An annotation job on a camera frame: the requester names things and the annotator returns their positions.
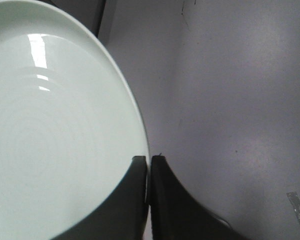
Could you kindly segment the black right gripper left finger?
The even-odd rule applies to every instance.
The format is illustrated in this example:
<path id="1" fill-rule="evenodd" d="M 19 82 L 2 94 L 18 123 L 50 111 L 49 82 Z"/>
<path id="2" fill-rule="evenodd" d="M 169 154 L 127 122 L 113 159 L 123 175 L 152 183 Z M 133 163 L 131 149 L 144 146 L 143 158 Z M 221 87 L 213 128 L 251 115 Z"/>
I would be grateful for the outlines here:
<path id="1" fill-rule="evenodd" d="M 147 162 L 134 156 L 112 193 L 79 223 L 55 240 L 141 240 L 147 222 Z"/>

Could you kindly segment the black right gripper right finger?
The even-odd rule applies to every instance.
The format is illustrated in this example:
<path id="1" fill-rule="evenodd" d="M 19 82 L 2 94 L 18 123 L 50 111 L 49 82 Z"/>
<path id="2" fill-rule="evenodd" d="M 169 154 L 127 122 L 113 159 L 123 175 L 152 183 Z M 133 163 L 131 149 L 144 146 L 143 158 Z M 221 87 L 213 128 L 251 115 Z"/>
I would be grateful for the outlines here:
<path id="1" fill-rule="evenodd" d="M 155 240 L 244 240 L 201 206 L 183 187 L 166 158 L 151 159 L 150 210 Z"/>

